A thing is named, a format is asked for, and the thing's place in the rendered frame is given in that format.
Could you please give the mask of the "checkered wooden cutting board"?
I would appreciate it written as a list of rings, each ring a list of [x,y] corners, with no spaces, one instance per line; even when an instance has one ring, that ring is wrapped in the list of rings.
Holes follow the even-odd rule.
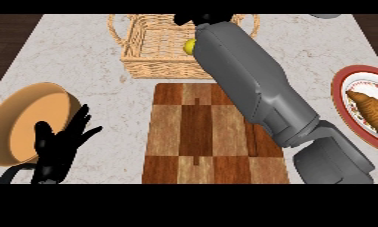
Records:
[[[155,86],[144,184],[286,184],[282,149],[215,84]]]

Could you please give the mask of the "red rimmed patterned plate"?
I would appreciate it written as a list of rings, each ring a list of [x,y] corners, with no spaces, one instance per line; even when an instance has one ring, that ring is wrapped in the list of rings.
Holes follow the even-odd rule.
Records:
[[[363,119],[345,92],[354,91],[378,99],[378,68],[367,65],[344,67],[331,83],[331,95],[339,117],[354,134],[378,148],[378,132]]]

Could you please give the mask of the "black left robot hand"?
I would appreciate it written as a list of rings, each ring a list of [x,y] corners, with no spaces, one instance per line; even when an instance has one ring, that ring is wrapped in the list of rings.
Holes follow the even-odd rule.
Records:
[[[102,126],[85,131],[90,118],[88,106],[82,105],[66,128],[57,133],[53,133],[46,121],[35,123],[34,149],[38,160],[31,179],[32,184],[59,184],[65,180],[78,148],[102,131]]]

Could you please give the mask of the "yellow lemon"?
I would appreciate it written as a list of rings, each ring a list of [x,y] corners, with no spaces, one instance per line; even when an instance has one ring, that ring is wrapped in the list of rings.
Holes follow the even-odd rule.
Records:
[[[196,42],[196,39],[189,39],[189,40],[184,42],[183,51],[184,51],[184,53],[186,53],[187,55],[193,55],[195,42]]]

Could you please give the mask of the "tan wooden bowl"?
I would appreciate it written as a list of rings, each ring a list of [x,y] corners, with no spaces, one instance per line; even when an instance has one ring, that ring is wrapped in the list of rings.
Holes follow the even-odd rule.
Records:
[[[0,166],[37,161],[35,123],[47,122],[57,133],[80,107],[78,99],[49,82],[28,85],[7,97],[0,103]]]

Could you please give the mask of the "brown croissant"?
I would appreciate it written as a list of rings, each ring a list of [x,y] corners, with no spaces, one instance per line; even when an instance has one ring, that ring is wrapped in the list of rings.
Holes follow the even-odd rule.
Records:
[[[347,91],[345,94],[356,103],[363,119],[378,132],[378,99],[354,91]]]

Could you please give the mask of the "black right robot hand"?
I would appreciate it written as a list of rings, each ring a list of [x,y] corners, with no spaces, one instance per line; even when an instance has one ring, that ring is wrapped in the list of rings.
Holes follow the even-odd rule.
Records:
[[[174,15],[174,23],[181,26],[187,22],[192,22],[195,26],[201,24],[215,24],[220,22],[229,22],[232,19],[232,14],[175,14]]]

